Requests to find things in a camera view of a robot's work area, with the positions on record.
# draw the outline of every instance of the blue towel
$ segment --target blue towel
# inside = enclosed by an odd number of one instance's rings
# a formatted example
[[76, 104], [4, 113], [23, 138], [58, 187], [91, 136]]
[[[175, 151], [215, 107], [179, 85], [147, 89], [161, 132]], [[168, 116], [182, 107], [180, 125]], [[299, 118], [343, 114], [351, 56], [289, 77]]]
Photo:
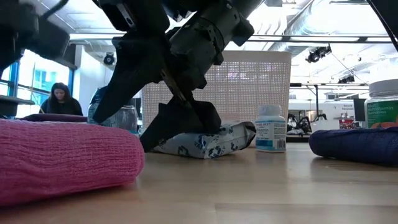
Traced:
[[326, 158], [397, 166], [398, 128], [316, 131], [310, 147]]

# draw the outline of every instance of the white pegboard panel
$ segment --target white pegboard panel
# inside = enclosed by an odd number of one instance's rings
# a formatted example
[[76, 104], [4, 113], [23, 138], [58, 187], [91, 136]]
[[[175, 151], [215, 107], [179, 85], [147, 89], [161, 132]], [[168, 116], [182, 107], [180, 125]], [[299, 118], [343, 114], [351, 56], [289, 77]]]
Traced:
[[[292, 55], [288, 52], [224, 51], [224, 62], [206, 74], [204, 90], [193, 92], [196, 100], [209, 101], [221, 119], [255, 121], [259, 105], [280, 105], [287, 119]], [[159, 103], [172, 97], [164, 82], [148, 84], [142, 92], [142, 115], [147, 127]]]

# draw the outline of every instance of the wooden table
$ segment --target wooden table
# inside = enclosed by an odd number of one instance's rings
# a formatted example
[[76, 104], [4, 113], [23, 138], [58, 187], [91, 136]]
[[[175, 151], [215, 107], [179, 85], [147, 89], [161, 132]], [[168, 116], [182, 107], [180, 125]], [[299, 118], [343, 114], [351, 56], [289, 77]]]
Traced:
[[245, 149], [214, 160], [148, 154], [134, 185], [0, 211], [0, 223], [398, 223], [398, 169]]

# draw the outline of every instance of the pink towel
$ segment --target pink towel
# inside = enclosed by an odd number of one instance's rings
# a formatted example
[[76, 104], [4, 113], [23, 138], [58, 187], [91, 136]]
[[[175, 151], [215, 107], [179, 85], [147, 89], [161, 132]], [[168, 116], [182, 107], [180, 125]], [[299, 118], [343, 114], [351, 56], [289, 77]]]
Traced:
[[0, 206], [130, 184], [143, 167], [128, 131], [0, 119]]

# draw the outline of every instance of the white bottle cap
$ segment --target white bottle cap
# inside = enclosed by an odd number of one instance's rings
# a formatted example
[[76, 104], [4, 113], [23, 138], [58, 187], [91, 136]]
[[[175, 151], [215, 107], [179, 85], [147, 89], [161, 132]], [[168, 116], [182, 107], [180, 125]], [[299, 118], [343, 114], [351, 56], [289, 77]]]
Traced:
[[278, 116], [280, 115], [279, 105], [259, 106], [259, 116]]
[[398, 79], [374, 82], [369, 86], [369, 94], [385, 93], [398, 90]]

